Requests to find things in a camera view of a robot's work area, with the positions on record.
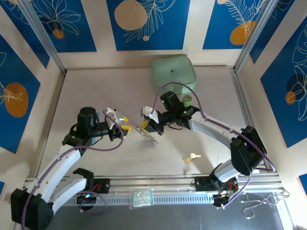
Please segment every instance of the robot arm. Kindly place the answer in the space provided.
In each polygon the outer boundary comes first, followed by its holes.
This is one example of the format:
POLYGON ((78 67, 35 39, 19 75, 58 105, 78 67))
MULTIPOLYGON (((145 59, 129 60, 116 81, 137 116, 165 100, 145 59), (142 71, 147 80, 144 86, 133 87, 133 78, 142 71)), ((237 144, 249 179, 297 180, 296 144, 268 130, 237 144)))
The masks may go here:
POLYGON ((126 136, 131 127, 117 124, 126 122, 122 113, 107 108, 108 117, 100 122, 96 110, 85 107, 78 114, 78 123, 71 127, 69 134, 64 138, 59 152, 50 164, 24 190, 16 189, 11 195, 12 221, 22 223, 22 214, 26 206, 25 226, 30 229, 46 229, 57 210, 72 196, 80 191, 91 190, 94 186, 94 174, 85 169, 77 169, 64 183, 59 182, 67 171, 78 161, 86 149, 71 150, 72 147, 90 147, 92 138, 108 135, 110 140, 126 136))
POLYGON ((263 160, 263 157, 252 146, 233 132, 234 130, 240 132, 266 152, 257 131, 253 127, 247 126, 240 129, 207 115, 203 117, 199 108, 192 105, 185 107, 173 92, 166 92, 160 99, 167 111, 164 113, 154 111, 152 113, 152 108, 144 107, 141 110, 144 117, 141 127, 143 130, 162 135, 165 126, 176 123, 178 126, 207 134, 229 148, 231 159, 218 165, 210 174, 211 186, 216 190, 219 190, 225 183, 239 174, 250 175, 263 160), (229 127, 229 130, 216 124, 229 127))

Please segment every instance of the gray floor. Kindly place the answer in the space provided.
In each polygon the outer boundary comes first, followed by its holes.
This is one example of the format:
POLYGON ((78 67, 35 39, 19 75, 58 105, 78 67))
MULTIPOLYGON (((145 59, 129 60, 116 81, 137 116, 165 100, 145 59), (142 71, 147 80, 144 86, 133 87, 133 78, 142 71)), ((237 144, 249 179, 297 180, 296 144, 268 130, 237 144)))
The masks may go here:
MULTIPOLYGON (((249 194, 249 200, 263 199, 249 194)), ((128 206, 108 207, 101 216, 89 216, 77 207, 62 207, 49 230, 282 230, 276 206, 254 208, 255 217, 246 219, 242 211, 249 204, 235 200, 225 210, 213 205, 156 205, 130 210, 128 206)))

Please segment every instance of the key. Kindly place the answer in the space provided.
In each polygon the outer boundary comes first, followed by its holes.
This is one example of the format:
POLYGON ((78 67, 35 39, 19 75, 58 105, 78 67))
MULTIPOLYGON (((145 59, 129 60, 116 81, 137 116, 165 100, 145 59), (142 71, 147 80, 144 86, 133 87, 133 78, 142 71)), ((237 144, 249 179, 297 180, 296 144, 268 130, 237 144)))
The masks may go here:
POLYGON ((201 157, 201 155, 196 155, 195 153, 191 153, 191 154, 190 154, 190 157, 191 157, 192 159, 194 159, 194 158, 196 158, 196 157, 201 157))

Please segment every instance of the white tabletop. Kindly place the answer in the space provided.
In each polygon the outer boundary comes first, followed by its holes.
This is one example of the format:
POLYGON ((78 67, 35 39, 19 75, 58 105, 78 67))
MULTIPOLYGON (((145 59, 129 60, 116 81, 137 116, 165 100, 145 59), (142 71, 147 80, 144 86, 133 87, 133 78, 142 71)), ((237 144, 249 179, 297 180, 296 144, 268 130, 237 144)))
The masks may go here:
MULTIPOLYGON (((196 67, 198 94, 202 107, 210 116, 231 125, 244 127, 244 119, 236 91, 227 67, 196 67)), ((70 127, 77 122, 82 107, 94 107, 101 112, 116 108, 129 118, 133 130, 122 146, 112 152, 88 150, 70 169, 82 167, 95 175, 174 175, 210 173, 217 164, 230 158, 226 146, 202 133, 165 128, 162 136, 153 134, 158 145, 145 140, 134 128, 140 126, 143 106, 153 106, 154 89, 151 69, 83 69, 69 70, 64 81, 55 112, 40 171, 58 152, 70 127), (201 155, 189 164, 184 159, 190 153, 201 155)), ((159 101, 157 110, 165 109, 159 101)), ((110 142, 104 137, 95 147, 110 148, 119 140, 110 142)))

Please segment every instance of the green container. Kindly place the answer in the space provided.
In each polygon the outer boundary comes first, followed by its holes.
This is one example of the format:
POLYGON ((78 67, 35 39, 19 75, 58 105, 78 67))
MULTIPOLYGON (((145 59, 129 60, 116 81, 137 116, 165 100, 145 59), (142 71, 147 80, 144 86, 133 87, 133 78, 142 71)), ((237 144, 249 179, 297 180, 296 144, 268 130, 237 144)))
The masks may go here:
MULTIPOLYGON (((156 93, 158 93, 163 85, 172 81, 178 81, 195 90, 196 74, 190 59, 187 57, 173 57, 155 60, 152 63, 152 71, 153 87, 156 93)), ((161 90, 160 95, 168 91, 173 91, 176 94, 190 92, 190 90, 184 86, 171 84, 164 87, 161 90)))

